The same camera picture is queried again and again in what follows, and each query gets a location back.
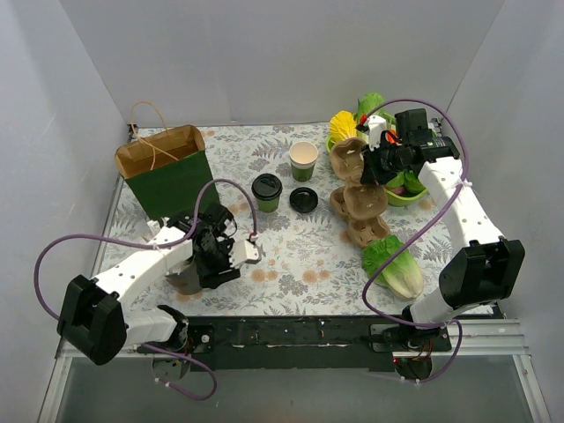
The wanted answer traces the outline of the brown pulp cup carrier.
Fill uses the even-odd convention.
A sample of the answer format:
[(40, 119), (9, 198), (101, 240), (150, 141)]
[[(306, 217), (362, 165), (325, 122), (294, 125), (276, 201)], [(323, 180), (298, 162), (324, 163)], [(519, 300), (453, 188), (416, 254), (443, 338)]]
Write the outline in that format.
[(362, 150), (365, 147), (365, 141), (353, 137), (334, 145), (330, 152), (333, 171), (338, 179), (345, 182), (345, 205), (354, 220), (379, 217), (388, 206), (387, 194), (382, 186), (360, 181), (365, 164)]

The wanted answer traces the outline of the grey straw holder cup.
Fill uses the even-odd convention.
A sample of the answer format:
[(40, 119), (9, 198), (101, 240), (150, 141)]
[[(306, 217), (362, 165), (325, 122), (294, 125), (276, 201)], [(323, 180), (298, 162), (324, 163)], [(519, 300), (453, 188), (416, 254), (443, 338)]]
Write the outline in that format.
[(165, 279), (182, 295), (192, 295), (203, 290), (197, 272), (197, 263), (193, 259), (178, 263), (168, 271)]

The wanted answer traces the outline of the green brown paper bag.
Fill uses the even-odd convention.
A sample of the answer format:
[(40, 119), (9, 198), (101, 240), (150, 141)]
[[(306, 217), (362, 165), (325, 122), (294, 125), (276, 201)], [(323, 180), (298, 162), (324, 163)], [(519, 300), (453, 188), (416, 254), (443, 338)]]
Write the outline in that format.
[(213, 179), (200, 130), (162, 124), (163, 131), (141, 136), (130, 113), (135, 140), (115, 152), (120, 175), (152, 220), (192, 213), (200, 189)]

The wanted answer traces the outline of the tall green napa cabbage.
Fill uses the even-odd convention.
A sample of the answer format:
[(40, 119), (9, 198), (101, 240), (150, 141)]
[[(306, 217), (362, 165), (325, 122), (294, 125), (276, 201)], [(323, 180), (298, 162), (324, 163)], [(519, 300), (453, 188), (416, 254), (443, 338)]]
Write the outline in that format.
[(361, 117), (367, 115), (374, 108), (379, 107), (385, 101), (379, 93), (367, 93), (362, 99), (357, 101), (357, 113), (355, 119), (358, 122)]

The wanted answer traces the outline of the green paper coffee cup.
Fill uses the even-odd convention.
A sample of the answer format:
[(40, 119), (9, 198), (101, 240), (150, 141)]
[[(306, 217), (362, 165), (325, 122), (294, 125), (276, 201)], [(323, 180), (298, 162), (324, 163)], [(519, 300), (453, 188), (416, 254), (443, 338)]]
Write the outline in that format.
[(251, 185), (258, 209), (265, 213), (278, 209), (282, 189), (282, 182), (274, 174), (260, 174)]

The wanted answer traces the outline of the aluminium frame rail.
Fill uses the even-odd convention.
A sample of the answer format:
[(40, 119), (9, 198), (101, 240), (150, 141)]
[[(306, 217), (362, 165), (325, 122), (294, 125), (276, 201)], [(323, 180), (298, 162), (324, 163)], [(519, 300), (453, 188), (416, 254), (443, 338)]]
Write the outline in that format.
[[(518, 319), (463, 319), (463, 340), (459, 356), (528, 355), (530, 348)], [(457, 329), (449, 327), (449, 341), (453, 348)], [(116, 358), (132, 357), (137, 345), (126, 346)], [(56, 358), (84, 358), (74, 346), (61, 342)]]

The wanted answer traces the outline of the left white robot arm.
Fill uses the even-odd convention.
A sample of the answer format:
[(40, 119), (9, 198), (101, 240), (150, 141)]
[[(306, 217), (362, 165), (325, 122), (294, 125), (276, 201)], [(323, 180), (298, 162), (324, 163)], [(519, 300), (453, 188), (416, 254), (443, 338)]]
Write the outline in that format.
[(93, 278), (76, 276), (67, 286), (58, 333), (96, 365), (110, 362), (125, 346), (148, 343), (171, 353), (189, 344), (189, 319), (158, 305), (133, 313), (132, 302), (166, 278), (184, 294), (215, 289), (238, 278), (244, 263), (260, 259), (251, 240), (227, 234), (233, 214), (212, 204), (198, 217), (170, 219), (143, 249)]

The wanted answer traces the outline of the floral patterned table mat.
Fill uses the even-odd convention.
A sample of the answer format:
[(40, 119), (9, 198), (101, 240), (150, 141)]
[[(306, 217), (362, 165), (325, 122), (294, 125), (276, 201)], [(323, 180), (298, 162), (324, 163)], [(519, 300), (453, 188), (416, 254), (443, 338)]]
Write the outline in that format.
[[(399, 314), (404, 301), (390, 289), (372, 284), (363, 271), (362, 252), (349, 238), (347, 224), (330, 206), (331, 192), (341, 185), (326, 151), (324, 123), (267, 126), (203, 127), (206, 156), (220, 179), (221, 203), (235, 217), (235, 235), (259, 230), (261, 261), (246, 265), (241, 276), (214, 290), (182, 295), (159, 279), (142, 291), (130, 311), (171, 306), (185, 315), (365, 315), (372, 308)], [(309, 186), (318, 205), (309, 214), (289, 204), (296, 188), (289, 148), (308, 141), (318, 158)], [(253, 180), (276, 175), (283, 185), (278, 209), (252, 214), (248, 197)]]

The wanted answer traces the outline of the green lettuce on mat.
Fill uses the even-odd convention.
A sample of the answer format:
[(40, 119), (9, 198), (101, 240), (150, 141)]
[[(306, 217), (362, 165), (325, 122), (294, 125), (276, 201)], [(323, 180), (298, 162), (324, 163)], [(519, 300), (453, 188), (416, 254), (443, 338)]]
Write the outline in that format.
[[(362, 251), (362, 269), (372, 276), (402, 246), (403, 243), (393, 234), (371, 242)], [(408, 250), (386, 266), (375, 282), (404, 301), (419, 297), (425, 285), (422, 272)]]

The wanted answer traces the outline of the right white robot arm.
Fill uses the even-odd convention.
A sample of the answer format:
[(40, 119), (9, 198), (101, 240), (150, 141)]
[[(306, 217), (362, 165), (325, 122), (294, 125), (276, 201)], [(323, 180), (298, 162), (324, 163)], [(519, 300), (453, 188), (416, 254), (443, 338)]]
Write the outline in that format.
[(438, 288), (390, 325), (371, 327), (369, 339), (377, 352), (415, 351), (429, 341), (444, 341), (454, 318), (510, 296), (524, 259), (523, 244), (508, 240), (492, 223), (467, 181), (461, 143), (436, 136), (423, 108), (395, 118), (395, 133), (375, 113), (360, 118), (357, 128), (368, 135), (361, 180), (383, 185), (402, 171), (415, 173), (440, 209), (438, 218), (449, 230), (455, 254), (441, 271)]

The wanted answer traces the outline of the yellow cabbage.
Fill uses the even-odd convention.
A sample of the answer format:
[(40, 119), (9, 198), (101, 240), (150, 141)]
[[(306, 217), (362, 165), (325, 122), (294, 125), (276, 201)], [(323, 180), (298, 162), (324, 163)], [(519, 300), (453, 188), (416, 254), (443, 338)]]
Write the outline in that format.
[(346, 110), (339, 111), (330, 119), (330, 138), (335, 144), (357, 137), (357, 123), (354, 115)]

